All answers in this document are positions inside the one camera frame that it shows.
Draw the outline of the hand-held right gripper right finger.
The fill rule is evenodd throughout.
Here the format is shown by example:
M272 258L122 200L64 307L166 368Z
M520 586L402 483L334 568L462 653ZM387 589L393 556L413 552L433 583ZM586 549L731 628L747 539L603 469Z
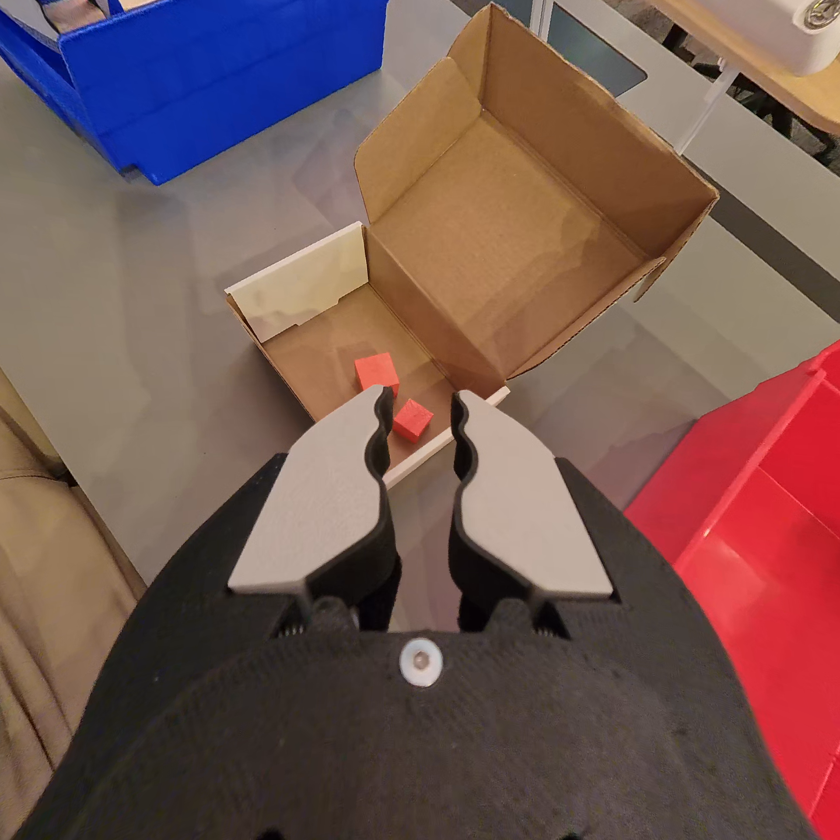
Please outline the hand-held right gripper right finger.
M498 604L539 620L554 600L608 601L612 580L556 458L525 426L481 399L451 404L458 478L448 569L460 592L458 628L480 632Z

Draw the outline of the brown cardboard box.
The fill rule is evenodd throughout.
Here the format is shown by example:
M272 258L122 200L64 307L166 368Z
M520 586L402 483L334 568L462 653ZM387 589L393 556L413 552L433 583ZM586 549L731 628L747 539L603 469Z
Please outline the brown cardboard box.
M642 297L718 191L674 149L493 3L360 145L369 223L351 224L225 291L310 417L360 391L388 353L392 487L452 440L453 393L497 405L629 290Z

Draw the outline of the white plastic device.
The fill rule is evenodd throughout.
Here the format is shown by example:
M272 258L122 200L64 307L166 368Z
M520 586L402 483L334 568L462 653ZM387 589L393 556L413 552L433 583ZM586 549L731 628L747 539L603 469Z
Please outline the white plastic device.
M838 1L701 1L711 15L798 77L839 52Z

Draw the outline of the beige upholstered seat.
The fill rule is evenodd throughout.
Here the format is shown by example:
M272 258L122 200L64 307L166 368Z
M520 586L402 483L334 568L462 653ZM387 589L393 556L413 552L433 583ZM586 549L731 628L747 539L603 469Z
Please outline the beige upholstered seat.
M144 584L1 373L1 837L64 758Z

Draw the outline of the red plastic bin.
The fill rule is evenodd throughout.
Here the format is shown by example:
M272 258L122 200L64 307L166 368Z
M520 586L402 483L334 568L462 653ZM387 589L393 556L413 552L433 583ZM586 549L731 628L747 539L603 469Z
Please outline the red plastic bin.
M625 515L707 615L815 831L839 838L839 343L698 419Z

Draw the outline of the red cube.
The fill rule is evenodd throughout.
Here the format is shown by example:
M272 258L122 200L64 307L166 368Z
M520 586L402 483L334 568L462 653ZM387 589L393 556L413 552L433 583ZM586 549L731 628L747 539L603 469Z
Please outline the red cube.
M390 353L377 353L357 358L353 361L353 367L361 392L374 385L381 385L390 388L394 398L397 398L400 378Z
M424 405L409 398L393 417L392 431L410 444L417 444L434 418Z

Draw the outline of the white device on stand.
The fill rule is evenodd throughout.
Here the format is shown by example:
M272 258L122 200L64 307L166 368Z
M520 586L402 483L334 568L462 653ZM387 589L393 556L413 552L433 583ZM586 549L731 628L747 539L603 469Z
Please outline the white device on stand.
M798 77L730 30L700 5L700 1L652 1L650 4L719 58L733 63L740 75L755 82L796 117L819 130L838 135L838 56L824 70Z

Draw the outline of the blue plastic bin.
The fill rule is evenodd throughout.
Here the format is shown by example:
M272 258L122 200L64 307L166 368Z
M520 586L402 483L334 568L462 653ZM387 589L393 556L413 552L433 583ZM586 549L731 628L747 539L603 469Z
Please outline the blue plastic bin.
M161 185L382 65L386 1L2 2L2 59Z

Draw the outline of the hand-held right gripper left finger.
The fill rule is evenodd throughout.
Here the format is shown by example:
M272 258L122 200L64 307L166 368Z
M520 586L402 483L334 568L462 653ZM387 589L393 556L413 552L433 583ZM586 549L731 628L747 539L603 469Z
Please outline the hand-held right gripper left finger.
M316 422L289 449L228 588L306 605L335 597L360 629L388 629L402 562L384 475L393 390L372 385Z

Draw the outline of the clear acrylic rod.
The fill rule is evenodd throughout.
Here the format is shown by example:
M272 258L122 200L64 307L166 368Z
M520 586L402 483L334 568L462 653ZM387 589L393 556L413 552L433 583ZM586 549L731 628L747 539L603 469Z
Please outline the clear acrylic rod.
M685 154L687 148L697 137L698 132L709 120L709 117L718 102L728 95L729 89L732 87L739 75L739 68L729 61L721 59L719 61L718 68L720 70L720 74L717 79L712 82L708 92L705 94L700 110L697 112L686 131L683 132L677 143L675 143L674 149L679 155Z

